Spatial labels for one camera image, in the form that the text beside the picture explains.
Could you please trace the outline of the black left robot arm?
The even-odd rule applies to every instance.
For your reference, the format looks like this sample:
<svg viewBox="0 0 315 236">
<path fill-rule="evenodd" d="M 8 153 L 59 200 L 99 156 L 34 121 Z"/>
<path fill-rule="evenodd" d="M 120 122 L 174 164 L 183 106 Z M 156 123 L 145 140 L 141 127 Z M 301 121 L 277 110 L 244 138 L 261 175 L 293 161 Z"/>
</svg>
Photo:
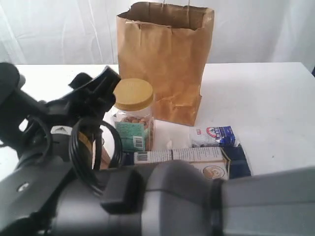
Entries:
<svg viewBox="0 0 315 236">
<path fill-rule="evenodd" d="M 191 164 L 125 165 L 117 130 L 103 121 L 120 76 L 80 73 L 50 102 L 22 90 L 0 65 L 0 141 L 18 154 L 0 183 L 3 236 L 312 236 L 313 167 L 231 180 Z"/>
</svg>

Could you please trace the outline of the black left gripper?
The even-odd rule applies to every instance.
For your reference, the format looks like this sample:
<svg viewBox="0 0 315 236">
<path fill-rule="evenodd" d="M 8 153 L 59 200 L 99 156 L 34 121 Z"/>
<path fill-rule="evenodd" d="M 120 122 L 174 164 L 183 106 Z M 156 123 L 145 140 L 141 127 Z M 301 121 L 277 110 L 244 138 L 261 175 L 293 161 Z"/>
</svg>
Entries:
<svg viewBox="0 0 315 236">
<path fill-rule="evenodd" d="M 17 151 L 19 162 L 34 162 L 47 155 L 69 161 L 67 141 L 71 130 L 82 118 L 103 119 L 116 101 L 113 92 L 121 78 L 110 66 L 105 66 L 93 83 L 89 83 L 91 80 L 86 73 L 77 74 L 68 84 L 72 92 L 48 103 L 15 89 L 21 101 L 19 107 L 26 111 L 29 122 Z"/>
</svg>

